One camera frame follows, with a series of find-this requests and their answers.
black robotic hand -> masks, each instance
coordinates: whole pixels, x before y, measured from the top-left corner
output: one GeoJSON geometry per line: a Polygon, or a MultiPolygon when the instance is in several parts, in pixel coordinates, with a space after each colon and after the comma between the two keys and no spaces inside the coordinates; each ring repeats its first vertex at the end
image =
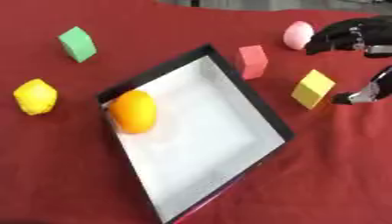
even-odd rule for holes
{"type": "Polygon", "coordinates": [[[392,95],[392,66],[387,66],[375,75],[361,91],[336,94],[332,102],[337,104],[377,102],[390,95],[392,95]]]}
{"type": "Polygon", "coordinates": [[[392,56],[392,16],[353,18],[327,26],[306,45],[307,54],[363,50],[366,57],[392,56]]]}

orange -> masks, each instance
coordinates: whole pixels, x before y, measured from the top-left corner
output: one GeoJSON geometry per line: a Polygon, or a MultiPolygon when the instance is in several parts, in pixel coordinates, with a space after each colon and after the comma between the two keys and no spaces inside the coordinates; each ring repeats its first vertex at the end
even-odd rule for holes
{"type": "Polygon", "coordinates": [[[122,130],[128,133],[146,132],[157,119],[157,106],[154,100],[140,90],[120,95],[110,103],[108,109],[122,130]]]}

table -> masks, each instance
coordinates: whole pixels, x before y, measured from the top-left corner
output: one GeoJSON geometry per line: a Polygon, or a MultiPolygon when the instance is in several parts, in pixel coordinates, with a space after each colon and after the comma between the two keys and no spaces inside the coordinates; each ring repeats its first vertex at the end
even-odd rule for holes
{"type": "Polygon", "coordinates": [[[368,15],[206,10],[151,0],[3,3],[0,222],[155,223],[94,96],[210,42],[231,62],[240,46],[264,47],[269,66],[249,84],[297,136],[183,223],[389,223],[391,100],[358,106],[323,101],[308,111],[290,93],[313,68],[338,83],[331,94],[356,90],[390,59],[355,52],[306,56],[282,44],[284,29],[296,20],[320,28],[363,16],[368,15]],[[82,64],[67,58],[56,39],[75,25],[98,48],[82,64]],[[36,77],[59,90],[59,102],[50,114],[28,116],[12,91],[36,77]]]}

box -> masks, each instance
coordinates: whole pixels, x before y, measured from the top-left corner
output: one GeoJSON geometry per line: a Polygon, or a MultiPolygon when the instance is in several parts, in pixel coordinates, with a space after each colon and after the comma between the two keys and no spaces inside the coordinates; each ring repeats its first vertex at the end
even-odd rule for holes
{"type": "Polygon", "coordinates": [[[293,137],[210,45],[97,98],[162,223],[199,209],[293,137]],[[157,104],[157,123],[144,134],[122,133],[107,110],[111,100],[132,89],[146,91],[157,104]]]}

ball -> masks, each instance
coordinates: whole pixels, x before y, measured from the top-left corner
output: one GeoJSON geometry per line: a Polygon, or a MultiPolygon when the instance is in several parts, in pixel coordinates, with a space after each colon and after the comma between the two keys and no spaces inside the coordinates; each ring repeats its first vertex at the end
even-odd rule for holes
{"type": "Polygon", "coordinates": [[[154,100],[140,90],[120,95],[110,103],[108,109],[121,129],[131,134],[147,132],[157,119],[154,100]]]}
{"type": "Polygon", "coordinates": [[[300,51],[311,41],[314,35],[312,26],[303,21],[297,21],[284,32],[283,42],[291,49],[300,51]]]}

